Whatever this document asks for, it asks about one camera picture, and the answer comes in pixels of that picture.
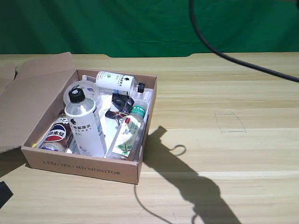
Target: white bottle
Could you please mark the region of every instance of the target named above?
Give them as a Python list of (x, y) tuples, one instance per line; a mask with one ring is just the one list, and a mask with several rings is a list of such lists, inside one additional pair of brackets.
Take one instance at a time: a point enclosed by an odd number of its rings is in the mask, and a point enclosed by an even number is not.
[(144, 88), (143, 83), (137, 83), (133, 76), (127, 76), (107, 71), (100, 71), (97, 75), (96, 85), (101, 88), (112, 89), (113, 93), (132, 96), (138, 88)]
[(71, 90), (69, 97), (65, 114), (80, 154), (104, 157), (107, 147), (95, 102), (79, 88)]

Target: black object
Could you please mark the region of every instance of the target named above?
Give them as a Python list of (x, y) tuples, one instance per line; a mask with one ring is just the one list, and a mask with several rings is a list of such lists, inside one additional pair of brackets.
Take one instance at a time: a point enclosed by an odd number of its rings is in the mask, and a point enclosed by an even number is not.
[(76, 88), (69, 91), (70, 101), (72, 103), (80, 103), (85, 100), (85, 95), (82, 89)]
[[(129, 96), (114, 93), (112, 94), (112, 104), (117, 108), (119, 112), (130, 113), (134, 105), (134, 100)], [(106, 112), (105, 116), (110, 119), (122, 118), (119, 114), (110, 110)]]
[(13, 193), (5, 184), (4, 181), (0, 182), (0, 208), (12, 197)]
[(139, 83), (138, 88), (137, 88), (137, 92), (144, 93), (144, 89), (145, 89), (145, 84), (144, 83)]
[(250, 68), (250, 69), (255, 69), (255, 70), (258, 70), (258, 71), (261, 71), (261, 72), (268, 73), (268, 74), (273, 75), (273, 76), (277, 76), (279, 78), (284, 78), (284, 79), (299, 83), (299, 78), (297, 78), (297, 77), (289, 76), (289, 75), (283, 74), (283, 73), (278, 72), (278, 71), (267, 69), (267, 68), (264, 68), (264, 67), (261, 67), (261, 66), (257, 66), (255, 64), (248, 63), (248, 62), (244, 62), (244, 61), (233, 58), (231, 56), (228, 56), (228, 55), (218, 51), (204, 38), (201, 31), (198, 29), (198, 26), (197, 26), (197, 23), (196, 23), (196, 17), (195, 17), (195, 14), (194, 14), (194, 0), (189, 0), (189, 10), (190, 10), (190, 20), (191, 20), (191, 23), (192, 23), (193, 28), (195, 30), (195, 33), (197, 34), (199, 39), (205, 44), (205, 46), (208, 49), (210, 49), (213, 53), (218, 55), (219, 57), (222, 57), (222, 58), (224, 58), (224, 59), (226, 59), (230, 62), (245, 66), (245, 67)]

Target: wooden table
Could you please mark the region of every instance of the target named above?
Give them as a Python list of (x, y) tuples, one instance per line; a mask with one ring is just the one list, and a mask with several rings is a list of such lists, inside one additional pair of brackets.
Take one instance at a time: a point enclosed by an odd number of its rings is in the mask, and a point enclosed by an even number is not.
[[(289, 75), (299, 53), (231, 54)], [(38, 55), (1, 55), (18, 66)], [(79, 68), (158, 76), (139, 185), (34, 170), (0, 155), (1, 224), (297, 224), (299, 84), (213, 54), (74, 55)]]

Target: pepsi can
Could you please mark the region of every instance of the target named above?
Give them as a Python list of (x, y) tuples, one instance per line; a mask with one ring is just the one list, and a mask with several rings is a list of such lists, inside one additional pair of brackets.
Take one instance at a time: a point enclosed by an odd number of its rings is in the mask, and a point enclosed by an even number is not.
[(65, 152), (72, 137), (71, 127), (63, 109), (60, 111), (52, 128), (49, 130), (41, 148)]

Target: green screen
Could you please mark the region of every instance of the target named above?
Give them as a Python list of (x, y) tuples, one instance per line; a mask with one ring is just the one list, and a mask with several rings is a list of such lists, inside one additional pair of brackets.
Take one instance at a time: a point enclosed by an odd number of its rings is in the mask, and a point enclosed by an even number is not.
[[(279, 0), (195, 0), (199, 29), (223, 52), (299, 51), (299, 10)], [(188, 56), (209, 52), (187, 0), (11, 0), (0, 9), (1, 54)]]

